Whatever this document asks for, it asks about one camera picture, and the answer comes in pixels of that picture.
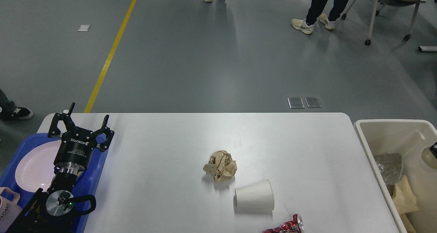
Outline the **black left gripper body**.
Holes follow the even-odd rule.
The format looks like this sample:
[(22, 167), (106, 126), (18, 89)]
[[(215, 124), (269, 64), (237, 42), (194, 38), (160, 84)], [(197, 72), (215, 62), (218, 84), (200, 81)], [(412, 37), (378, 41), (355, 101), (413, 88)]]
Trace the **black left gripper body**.
[(97, 147), (97, 137), (83, 139), (62, 137), (59, 150), (53, 162), (56, 168), (75, 169), (84, 172), (88, 169), (92, 153)]

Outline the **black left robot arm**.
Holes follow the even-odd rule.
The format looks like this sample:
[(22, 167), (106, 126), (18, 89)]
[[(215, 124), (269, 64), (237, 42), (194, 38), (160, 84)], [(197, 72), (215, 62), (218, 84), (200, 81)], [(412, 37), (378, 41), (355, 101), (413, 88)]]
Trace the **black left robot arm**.
[(87, 175), (94, 151), (107, 151), (115, 132), (108, 127), (109, 115), (95, 131), (77, 126), (71, 117), (74, 106), (55, 113), (48, 129), (48, 138), (60, 138), (50, 186), (37, 189), (7, 233), (70, 233), (75, 221), (96, 209), (93, 194), (75, 195), (73, 190), (79, 177)]

